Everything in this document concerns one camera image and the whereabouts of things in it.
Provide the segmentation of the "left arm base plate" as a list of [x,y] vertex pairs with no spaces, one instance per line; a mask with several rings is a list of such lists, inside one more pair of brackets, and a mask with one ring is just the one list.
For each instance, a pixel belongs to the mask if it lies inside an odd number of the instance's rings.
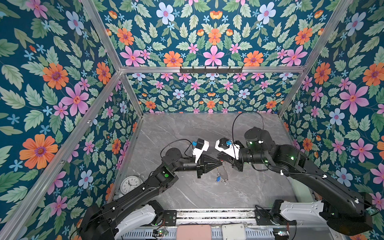
[[157,214],[155,226],[176,226],[178,211],[177,210],[165,210]]

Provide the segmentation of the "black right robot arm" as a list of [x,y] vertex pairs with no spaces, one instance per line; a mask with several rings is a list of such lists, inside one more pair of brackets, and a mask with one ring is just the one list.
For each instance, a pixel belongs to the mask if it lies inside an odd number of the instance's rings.
[[320,195],[320,201],[292,203],[275,200],[270,215],[275,223],[282,221],[320,222],[332,230],[355,236],[373,229],[368,213],[371,196],[350,190],[320,169],[303,152],[292,145],[277,145],[270,133],[254,127],[245,133],[246,144],[221,138],[215,148],[218,158],[239,172],[244,164],[264,165],[268,170],[290,177]]

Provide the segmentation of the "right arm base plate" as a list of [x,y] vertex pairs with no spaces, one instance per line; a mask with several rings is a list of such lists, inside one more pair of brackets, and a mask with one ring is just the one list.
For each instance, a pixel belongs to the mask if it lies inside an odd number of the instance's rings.
[[274,226],[296,226],[296,221],[287,221],[283,217],[281,217],[279,214],[271,214],[269,211],[264,209],[255,209],[255,219],[257,222],[257,225],[259,226],[267,226],[267,225],[274,225]]

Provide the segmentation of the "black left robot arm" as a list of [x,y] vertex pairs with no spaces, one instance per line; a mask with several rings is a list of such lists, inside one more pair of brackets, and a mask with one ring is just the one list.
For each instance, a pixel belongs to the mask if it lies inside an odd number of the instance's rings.
[[153,198],[176,183],[179,179],[176,172],[195,171],[200,178],[222,164],[205,154],[197,161],[184,159],[179,149],[171,148],[141,185],[108,204],[89,207],[78,234],[83,240],[119,240],[138,227],[158,224],[164,209]]

